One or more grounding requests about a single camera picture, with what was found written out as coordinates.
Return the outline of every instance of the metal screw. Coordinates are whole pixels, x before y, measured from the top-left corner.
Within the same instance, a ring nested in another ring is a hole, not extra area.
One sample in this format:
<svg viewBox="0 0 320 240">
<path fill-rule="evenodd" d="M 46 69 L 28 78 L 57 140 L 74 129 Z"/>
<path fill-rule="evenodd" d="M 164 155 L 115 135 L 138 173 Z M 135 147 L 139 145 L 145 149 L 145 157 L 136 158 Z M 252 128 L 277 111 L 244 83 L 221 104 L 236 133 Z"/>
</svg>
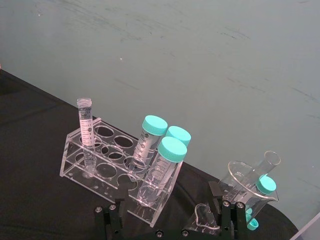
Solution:
<svg viewBox="0 0 320 240">
<path fill-rule="evenodd" d="M 187 230 L 182 230 L 181 235 L 184 237 L 188 237 L 189 232 Z"/>
<path fill-rule="evenodd" d="M 102 211 L 102 207 L 101 206 L 97 206 L 94 211 L 96 213 L 100 213 Z"/>
<path fill-rule="evenodd" d="M 116 207 L 117 207 L 116 205 L 111 204 L 111 205 L 110 205 L 110 207 L 109 207 L 109 209 L 110 209 L 110 210 L 115 210 L 115 209 L 116 209 Z"/>
<path fill-rule="evenodd" d="M 241 202 L 237 202 L 236 206 L 240 209 L 242 209 L 244 207 L 244 205 Z"/>
<path fill-rule="evenodd" d="M 222 203 L 225 207 L 229 207 L 230 206 L 230 203 L 228 201 L 223 201 Z"/>
<path fill-rule="evenodd" d="M 155 235 L 156 235 L 157 238 L 162 238 L 164 236 L 164 233 L 159 230 L 159 231 L 155 232 Z"/>
</svg>

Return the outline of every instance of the teal cap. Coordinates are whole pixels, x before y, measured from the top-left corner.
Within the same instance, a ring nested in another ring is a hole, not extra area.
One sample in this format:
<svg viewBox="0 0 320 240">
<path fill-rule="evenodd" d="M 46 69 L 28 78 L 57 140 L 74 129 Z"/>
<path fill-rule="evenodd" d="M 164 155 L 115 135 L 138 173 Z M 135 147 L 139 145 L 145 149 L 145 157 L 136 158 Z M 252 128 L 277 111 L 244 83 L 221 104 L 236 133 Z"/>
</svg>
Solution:
<svg viewBox="0 0 320 240">
<path fill-rule="evenodd" d="M 251 219 L 251 215 L 250 214 L 246 214 L 245 215 L 246 221 L 248 222 Z M 259 227 L 259 223 L 257 221 L 257 219 L 253 218 L 248 225 L 246 226 L 249 230 L 254 231 Z"/>
<path fill-rule="evenodd" d="M 162 136 L 165 134 L 168 127 L 168 123 L 161 117 L 148 115 L 144 118 L 142 128 L 149 134 Z"/>
<path fill-rule="evenodd" d="M 180 140 L 183 144 L 188 147 L 188 144 L 191 140 L 191 135 L 186 130 L 179 126 L 171 126 L 168 128 L 165 134 L 166 137 L 173 137 L 175 139 Z"/>
<path fill-rule="evenodd" d="M 259 177 L 259 181 L 256 183 L 256 187 L 263 194 L 271 194 L 277 188 L 276 182 L 269 176 L 262 175 Z"/>
<path fill-rule="evenodd" d="M 251 207 L 250 207 L 250 208 L 248 208 L 248 209 L 245 211 L 245 213 L 246 213 L 246 214 L 250 214 L 250 215 L 251 215 L 251 214 L 252 214 L 252 208 L 251 208 Z"/>
<path fill-rule="evenodd" d="M 187 154 L 187 147 L 180 140 L 171 136 L 165 136 L 158 146 L 158 152 L 168 161 L 180 163 Z"/>
</svg>

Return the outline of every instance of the glass beaker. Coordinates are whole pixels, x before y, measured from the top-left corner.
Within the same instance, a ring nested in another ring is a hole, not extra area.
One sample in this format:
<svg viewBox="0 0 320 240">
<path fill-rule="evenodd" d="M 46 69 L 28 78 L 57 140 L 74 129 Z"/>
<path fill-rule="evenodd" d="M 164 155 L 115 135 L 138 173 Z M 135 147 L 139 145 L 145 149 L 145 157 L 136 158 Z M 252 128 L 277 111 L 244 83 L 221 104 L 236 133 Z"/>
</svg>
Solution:
<svg viewBox="0 0 320 240">
<path fill-rule="evenodd" d="M 252 172 L 252 168 L 244 162 L 231 161 L 228 164 L 227 175 L 219 181 L 219 186 L 224 192 L 223 200 L 228 200 L 231 204 L 242 202 L 245 204 L 246 210 L 252 209 L 251 219 L 248 222 L 260 212 L 265 204 L 279 201 L 276 190 L 265 195 L 257 190 L 255 184 L 250 184 L 249 188 L 243 184 L 248 182 L 246 176 Z"/>
</svg>

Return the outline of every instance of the black tablecloth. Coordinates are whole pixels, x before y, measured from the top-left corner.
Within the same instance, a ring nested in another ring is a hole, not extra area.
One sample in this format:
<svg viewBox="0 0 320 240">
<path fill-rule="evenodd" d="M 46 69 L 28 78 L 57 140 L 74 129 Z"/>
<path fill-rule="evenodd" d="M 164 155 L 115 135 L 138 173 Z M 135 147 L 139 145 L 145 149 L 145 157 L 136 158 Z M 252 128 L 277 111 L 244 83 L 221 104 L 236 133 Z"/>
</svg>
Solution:
<svg viewBox="0 0 320 240">
<path fill-rule="evenodd" d="M 78 127 L 75 107 L 0 72 L 1 240 L 94 239 L 93 209 L 109 203 L 59 176 L 66 135 Z M 207 201 L 207 182 L 212 180 L 217 179 L 184 163 L 155 228 L 182 228 L 195 205 Z M 256 218 L 260 227 L 249 231 L 249 239 L 288 240 L 297 232 L 268 204 Z M 127 222 L 130 235 L 152 231 L 130 214 Z"/>
</svg>

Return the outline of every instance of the test tube rack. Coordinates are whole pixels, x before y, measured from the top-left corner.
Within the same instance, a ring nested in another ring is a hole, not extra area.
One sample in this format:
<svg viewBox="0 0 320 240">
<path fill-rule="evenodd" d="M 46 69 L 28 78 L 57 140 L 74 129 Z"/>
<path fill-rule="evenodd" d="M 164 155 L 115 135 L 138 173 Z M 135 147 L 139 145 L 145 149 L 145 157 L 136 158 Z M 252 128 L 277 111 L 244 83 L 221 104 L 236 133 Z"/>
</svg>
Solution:
<svg viewBox="0 0 320 240">
<path fill-rule="evenodd" d="M 101 118 L 93 121 L 93 131 L 94 151 L 82 144 L 80 128 L 66 136 L 60 176 L 72 180 L 111 203 L 115 203 L 119 185 L 129 183 L 127 211 L 154 227 L 173 191 L 182 162 L 178 164 L 166 186 L 161 190 L 157 202 L 151 207 L 142 206 L 137 201 L 137 195 L 139 187 L 145 180 L 129 168 L 138 140 L 102 121 Z M 84 150 L 91 152 L 97 159 L 95 174 L 90 178 L 86 177 L 88 172 L 84 164 Z"/>
</svg>

